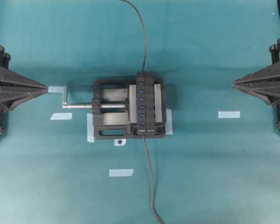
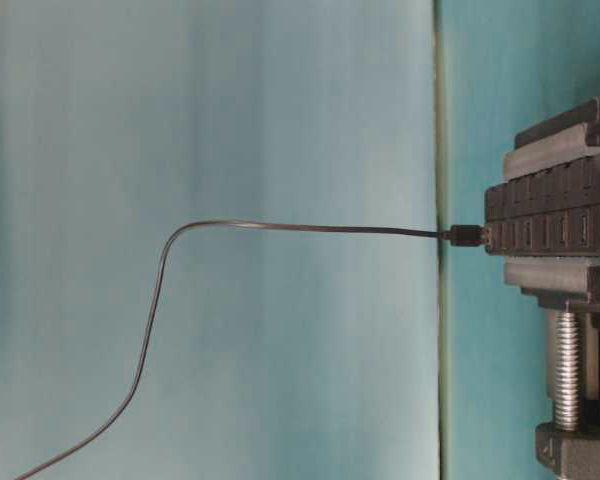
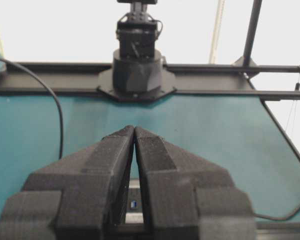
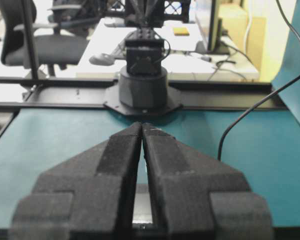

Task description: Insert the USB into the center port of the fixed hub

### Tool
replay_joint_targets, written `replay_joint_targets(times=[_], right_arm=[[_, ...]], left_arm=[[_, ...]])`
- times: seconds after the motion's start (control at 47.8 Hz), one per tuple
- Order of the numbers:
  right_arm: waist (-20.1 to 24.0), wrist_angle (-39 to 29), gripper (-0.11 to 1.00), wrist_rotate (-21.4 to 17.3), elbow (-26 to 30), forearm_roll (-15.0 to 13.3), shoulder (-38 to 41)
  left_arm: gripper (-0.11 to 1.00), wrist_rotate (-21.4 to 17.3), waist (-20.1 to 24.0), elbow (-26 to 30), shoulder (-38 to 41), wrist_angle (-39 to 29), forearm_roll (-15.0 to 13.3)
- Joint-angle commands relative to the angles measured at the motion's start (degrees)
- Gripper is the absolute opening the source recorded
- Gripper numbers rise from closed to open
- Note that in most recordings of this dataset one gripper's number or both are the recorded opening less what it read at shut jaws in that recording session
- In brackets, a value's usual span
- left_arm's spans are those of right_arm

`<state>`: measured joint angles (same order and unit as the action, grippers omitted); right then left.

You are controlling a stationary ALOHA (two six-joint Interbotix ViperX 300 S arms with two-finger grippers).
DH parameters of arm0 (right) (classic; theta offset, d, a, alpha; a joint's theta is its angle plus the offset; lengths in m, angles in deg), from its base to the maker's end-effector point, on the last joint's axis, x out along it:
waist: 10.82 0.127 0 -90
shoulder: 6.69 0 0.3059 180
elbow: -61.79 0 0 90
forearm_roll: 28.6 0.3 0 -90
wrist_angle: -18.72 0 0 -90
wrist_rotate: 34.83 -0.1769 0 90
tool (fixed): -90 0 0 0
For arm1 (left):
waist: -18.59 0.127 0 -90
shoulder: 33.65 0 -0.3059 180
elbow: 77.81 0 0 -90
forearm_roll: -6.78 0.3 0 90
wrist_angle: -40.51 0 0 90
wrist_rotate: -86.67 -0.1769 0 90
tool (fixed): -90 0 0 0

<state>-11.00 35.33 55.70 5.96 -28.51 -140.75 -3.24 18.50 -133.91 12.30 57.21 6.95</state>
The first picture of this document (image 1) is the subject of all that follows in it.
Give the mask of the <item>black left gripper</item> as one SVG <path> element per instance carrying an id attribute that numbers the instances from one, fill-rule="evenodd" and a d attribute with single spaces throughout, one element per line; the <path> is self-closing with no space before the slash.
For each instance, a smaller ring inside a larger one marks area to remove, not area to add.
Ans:
<path id="1" fill-rule="evenodd" d="M 20 104 L 48 92 L 48 87 L 8 69 L 11 55 L 0 45 L 0 86 L 31 89 L 0 89 L 0 109 L 12 111 Z"/>

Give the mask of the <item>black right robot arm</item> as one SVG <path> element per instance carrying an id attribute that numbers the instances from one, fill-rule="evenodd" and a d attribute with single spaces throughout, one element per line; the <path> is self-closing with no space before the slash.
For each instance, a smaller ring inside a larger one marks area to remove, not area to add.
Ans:
<path id="1" fill-rule="evenodd" d="M 278 11 L 280 17 L 280 0 Z M 233 88 L 263 100 L 277 108 L 277 127 L 280 132 L 280 38 L 269 47 L 272 65 L 250 73 L 233 82 Z"/>

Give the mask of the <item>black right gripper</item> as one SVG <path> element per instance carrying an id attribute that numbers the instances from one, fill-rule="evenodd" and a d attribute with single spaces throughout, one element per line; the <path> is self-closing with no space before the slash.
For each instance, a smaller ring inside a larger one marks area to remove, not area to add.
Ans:
<path id="1" fill-rule="evenodd" d="M 233 82 L 233 88 L 259 98 L 267 105 L 276 106 L 280 104 L 280 87 L 260 89 L 241 87 L 244 84 L 250 84 L 253 87 L 255 83 L 280 82 L 280 39 L 277 40 L 276 44 L 269 47 L 269 52 L 271 53 L 273 64 L 235 80 Z"/>

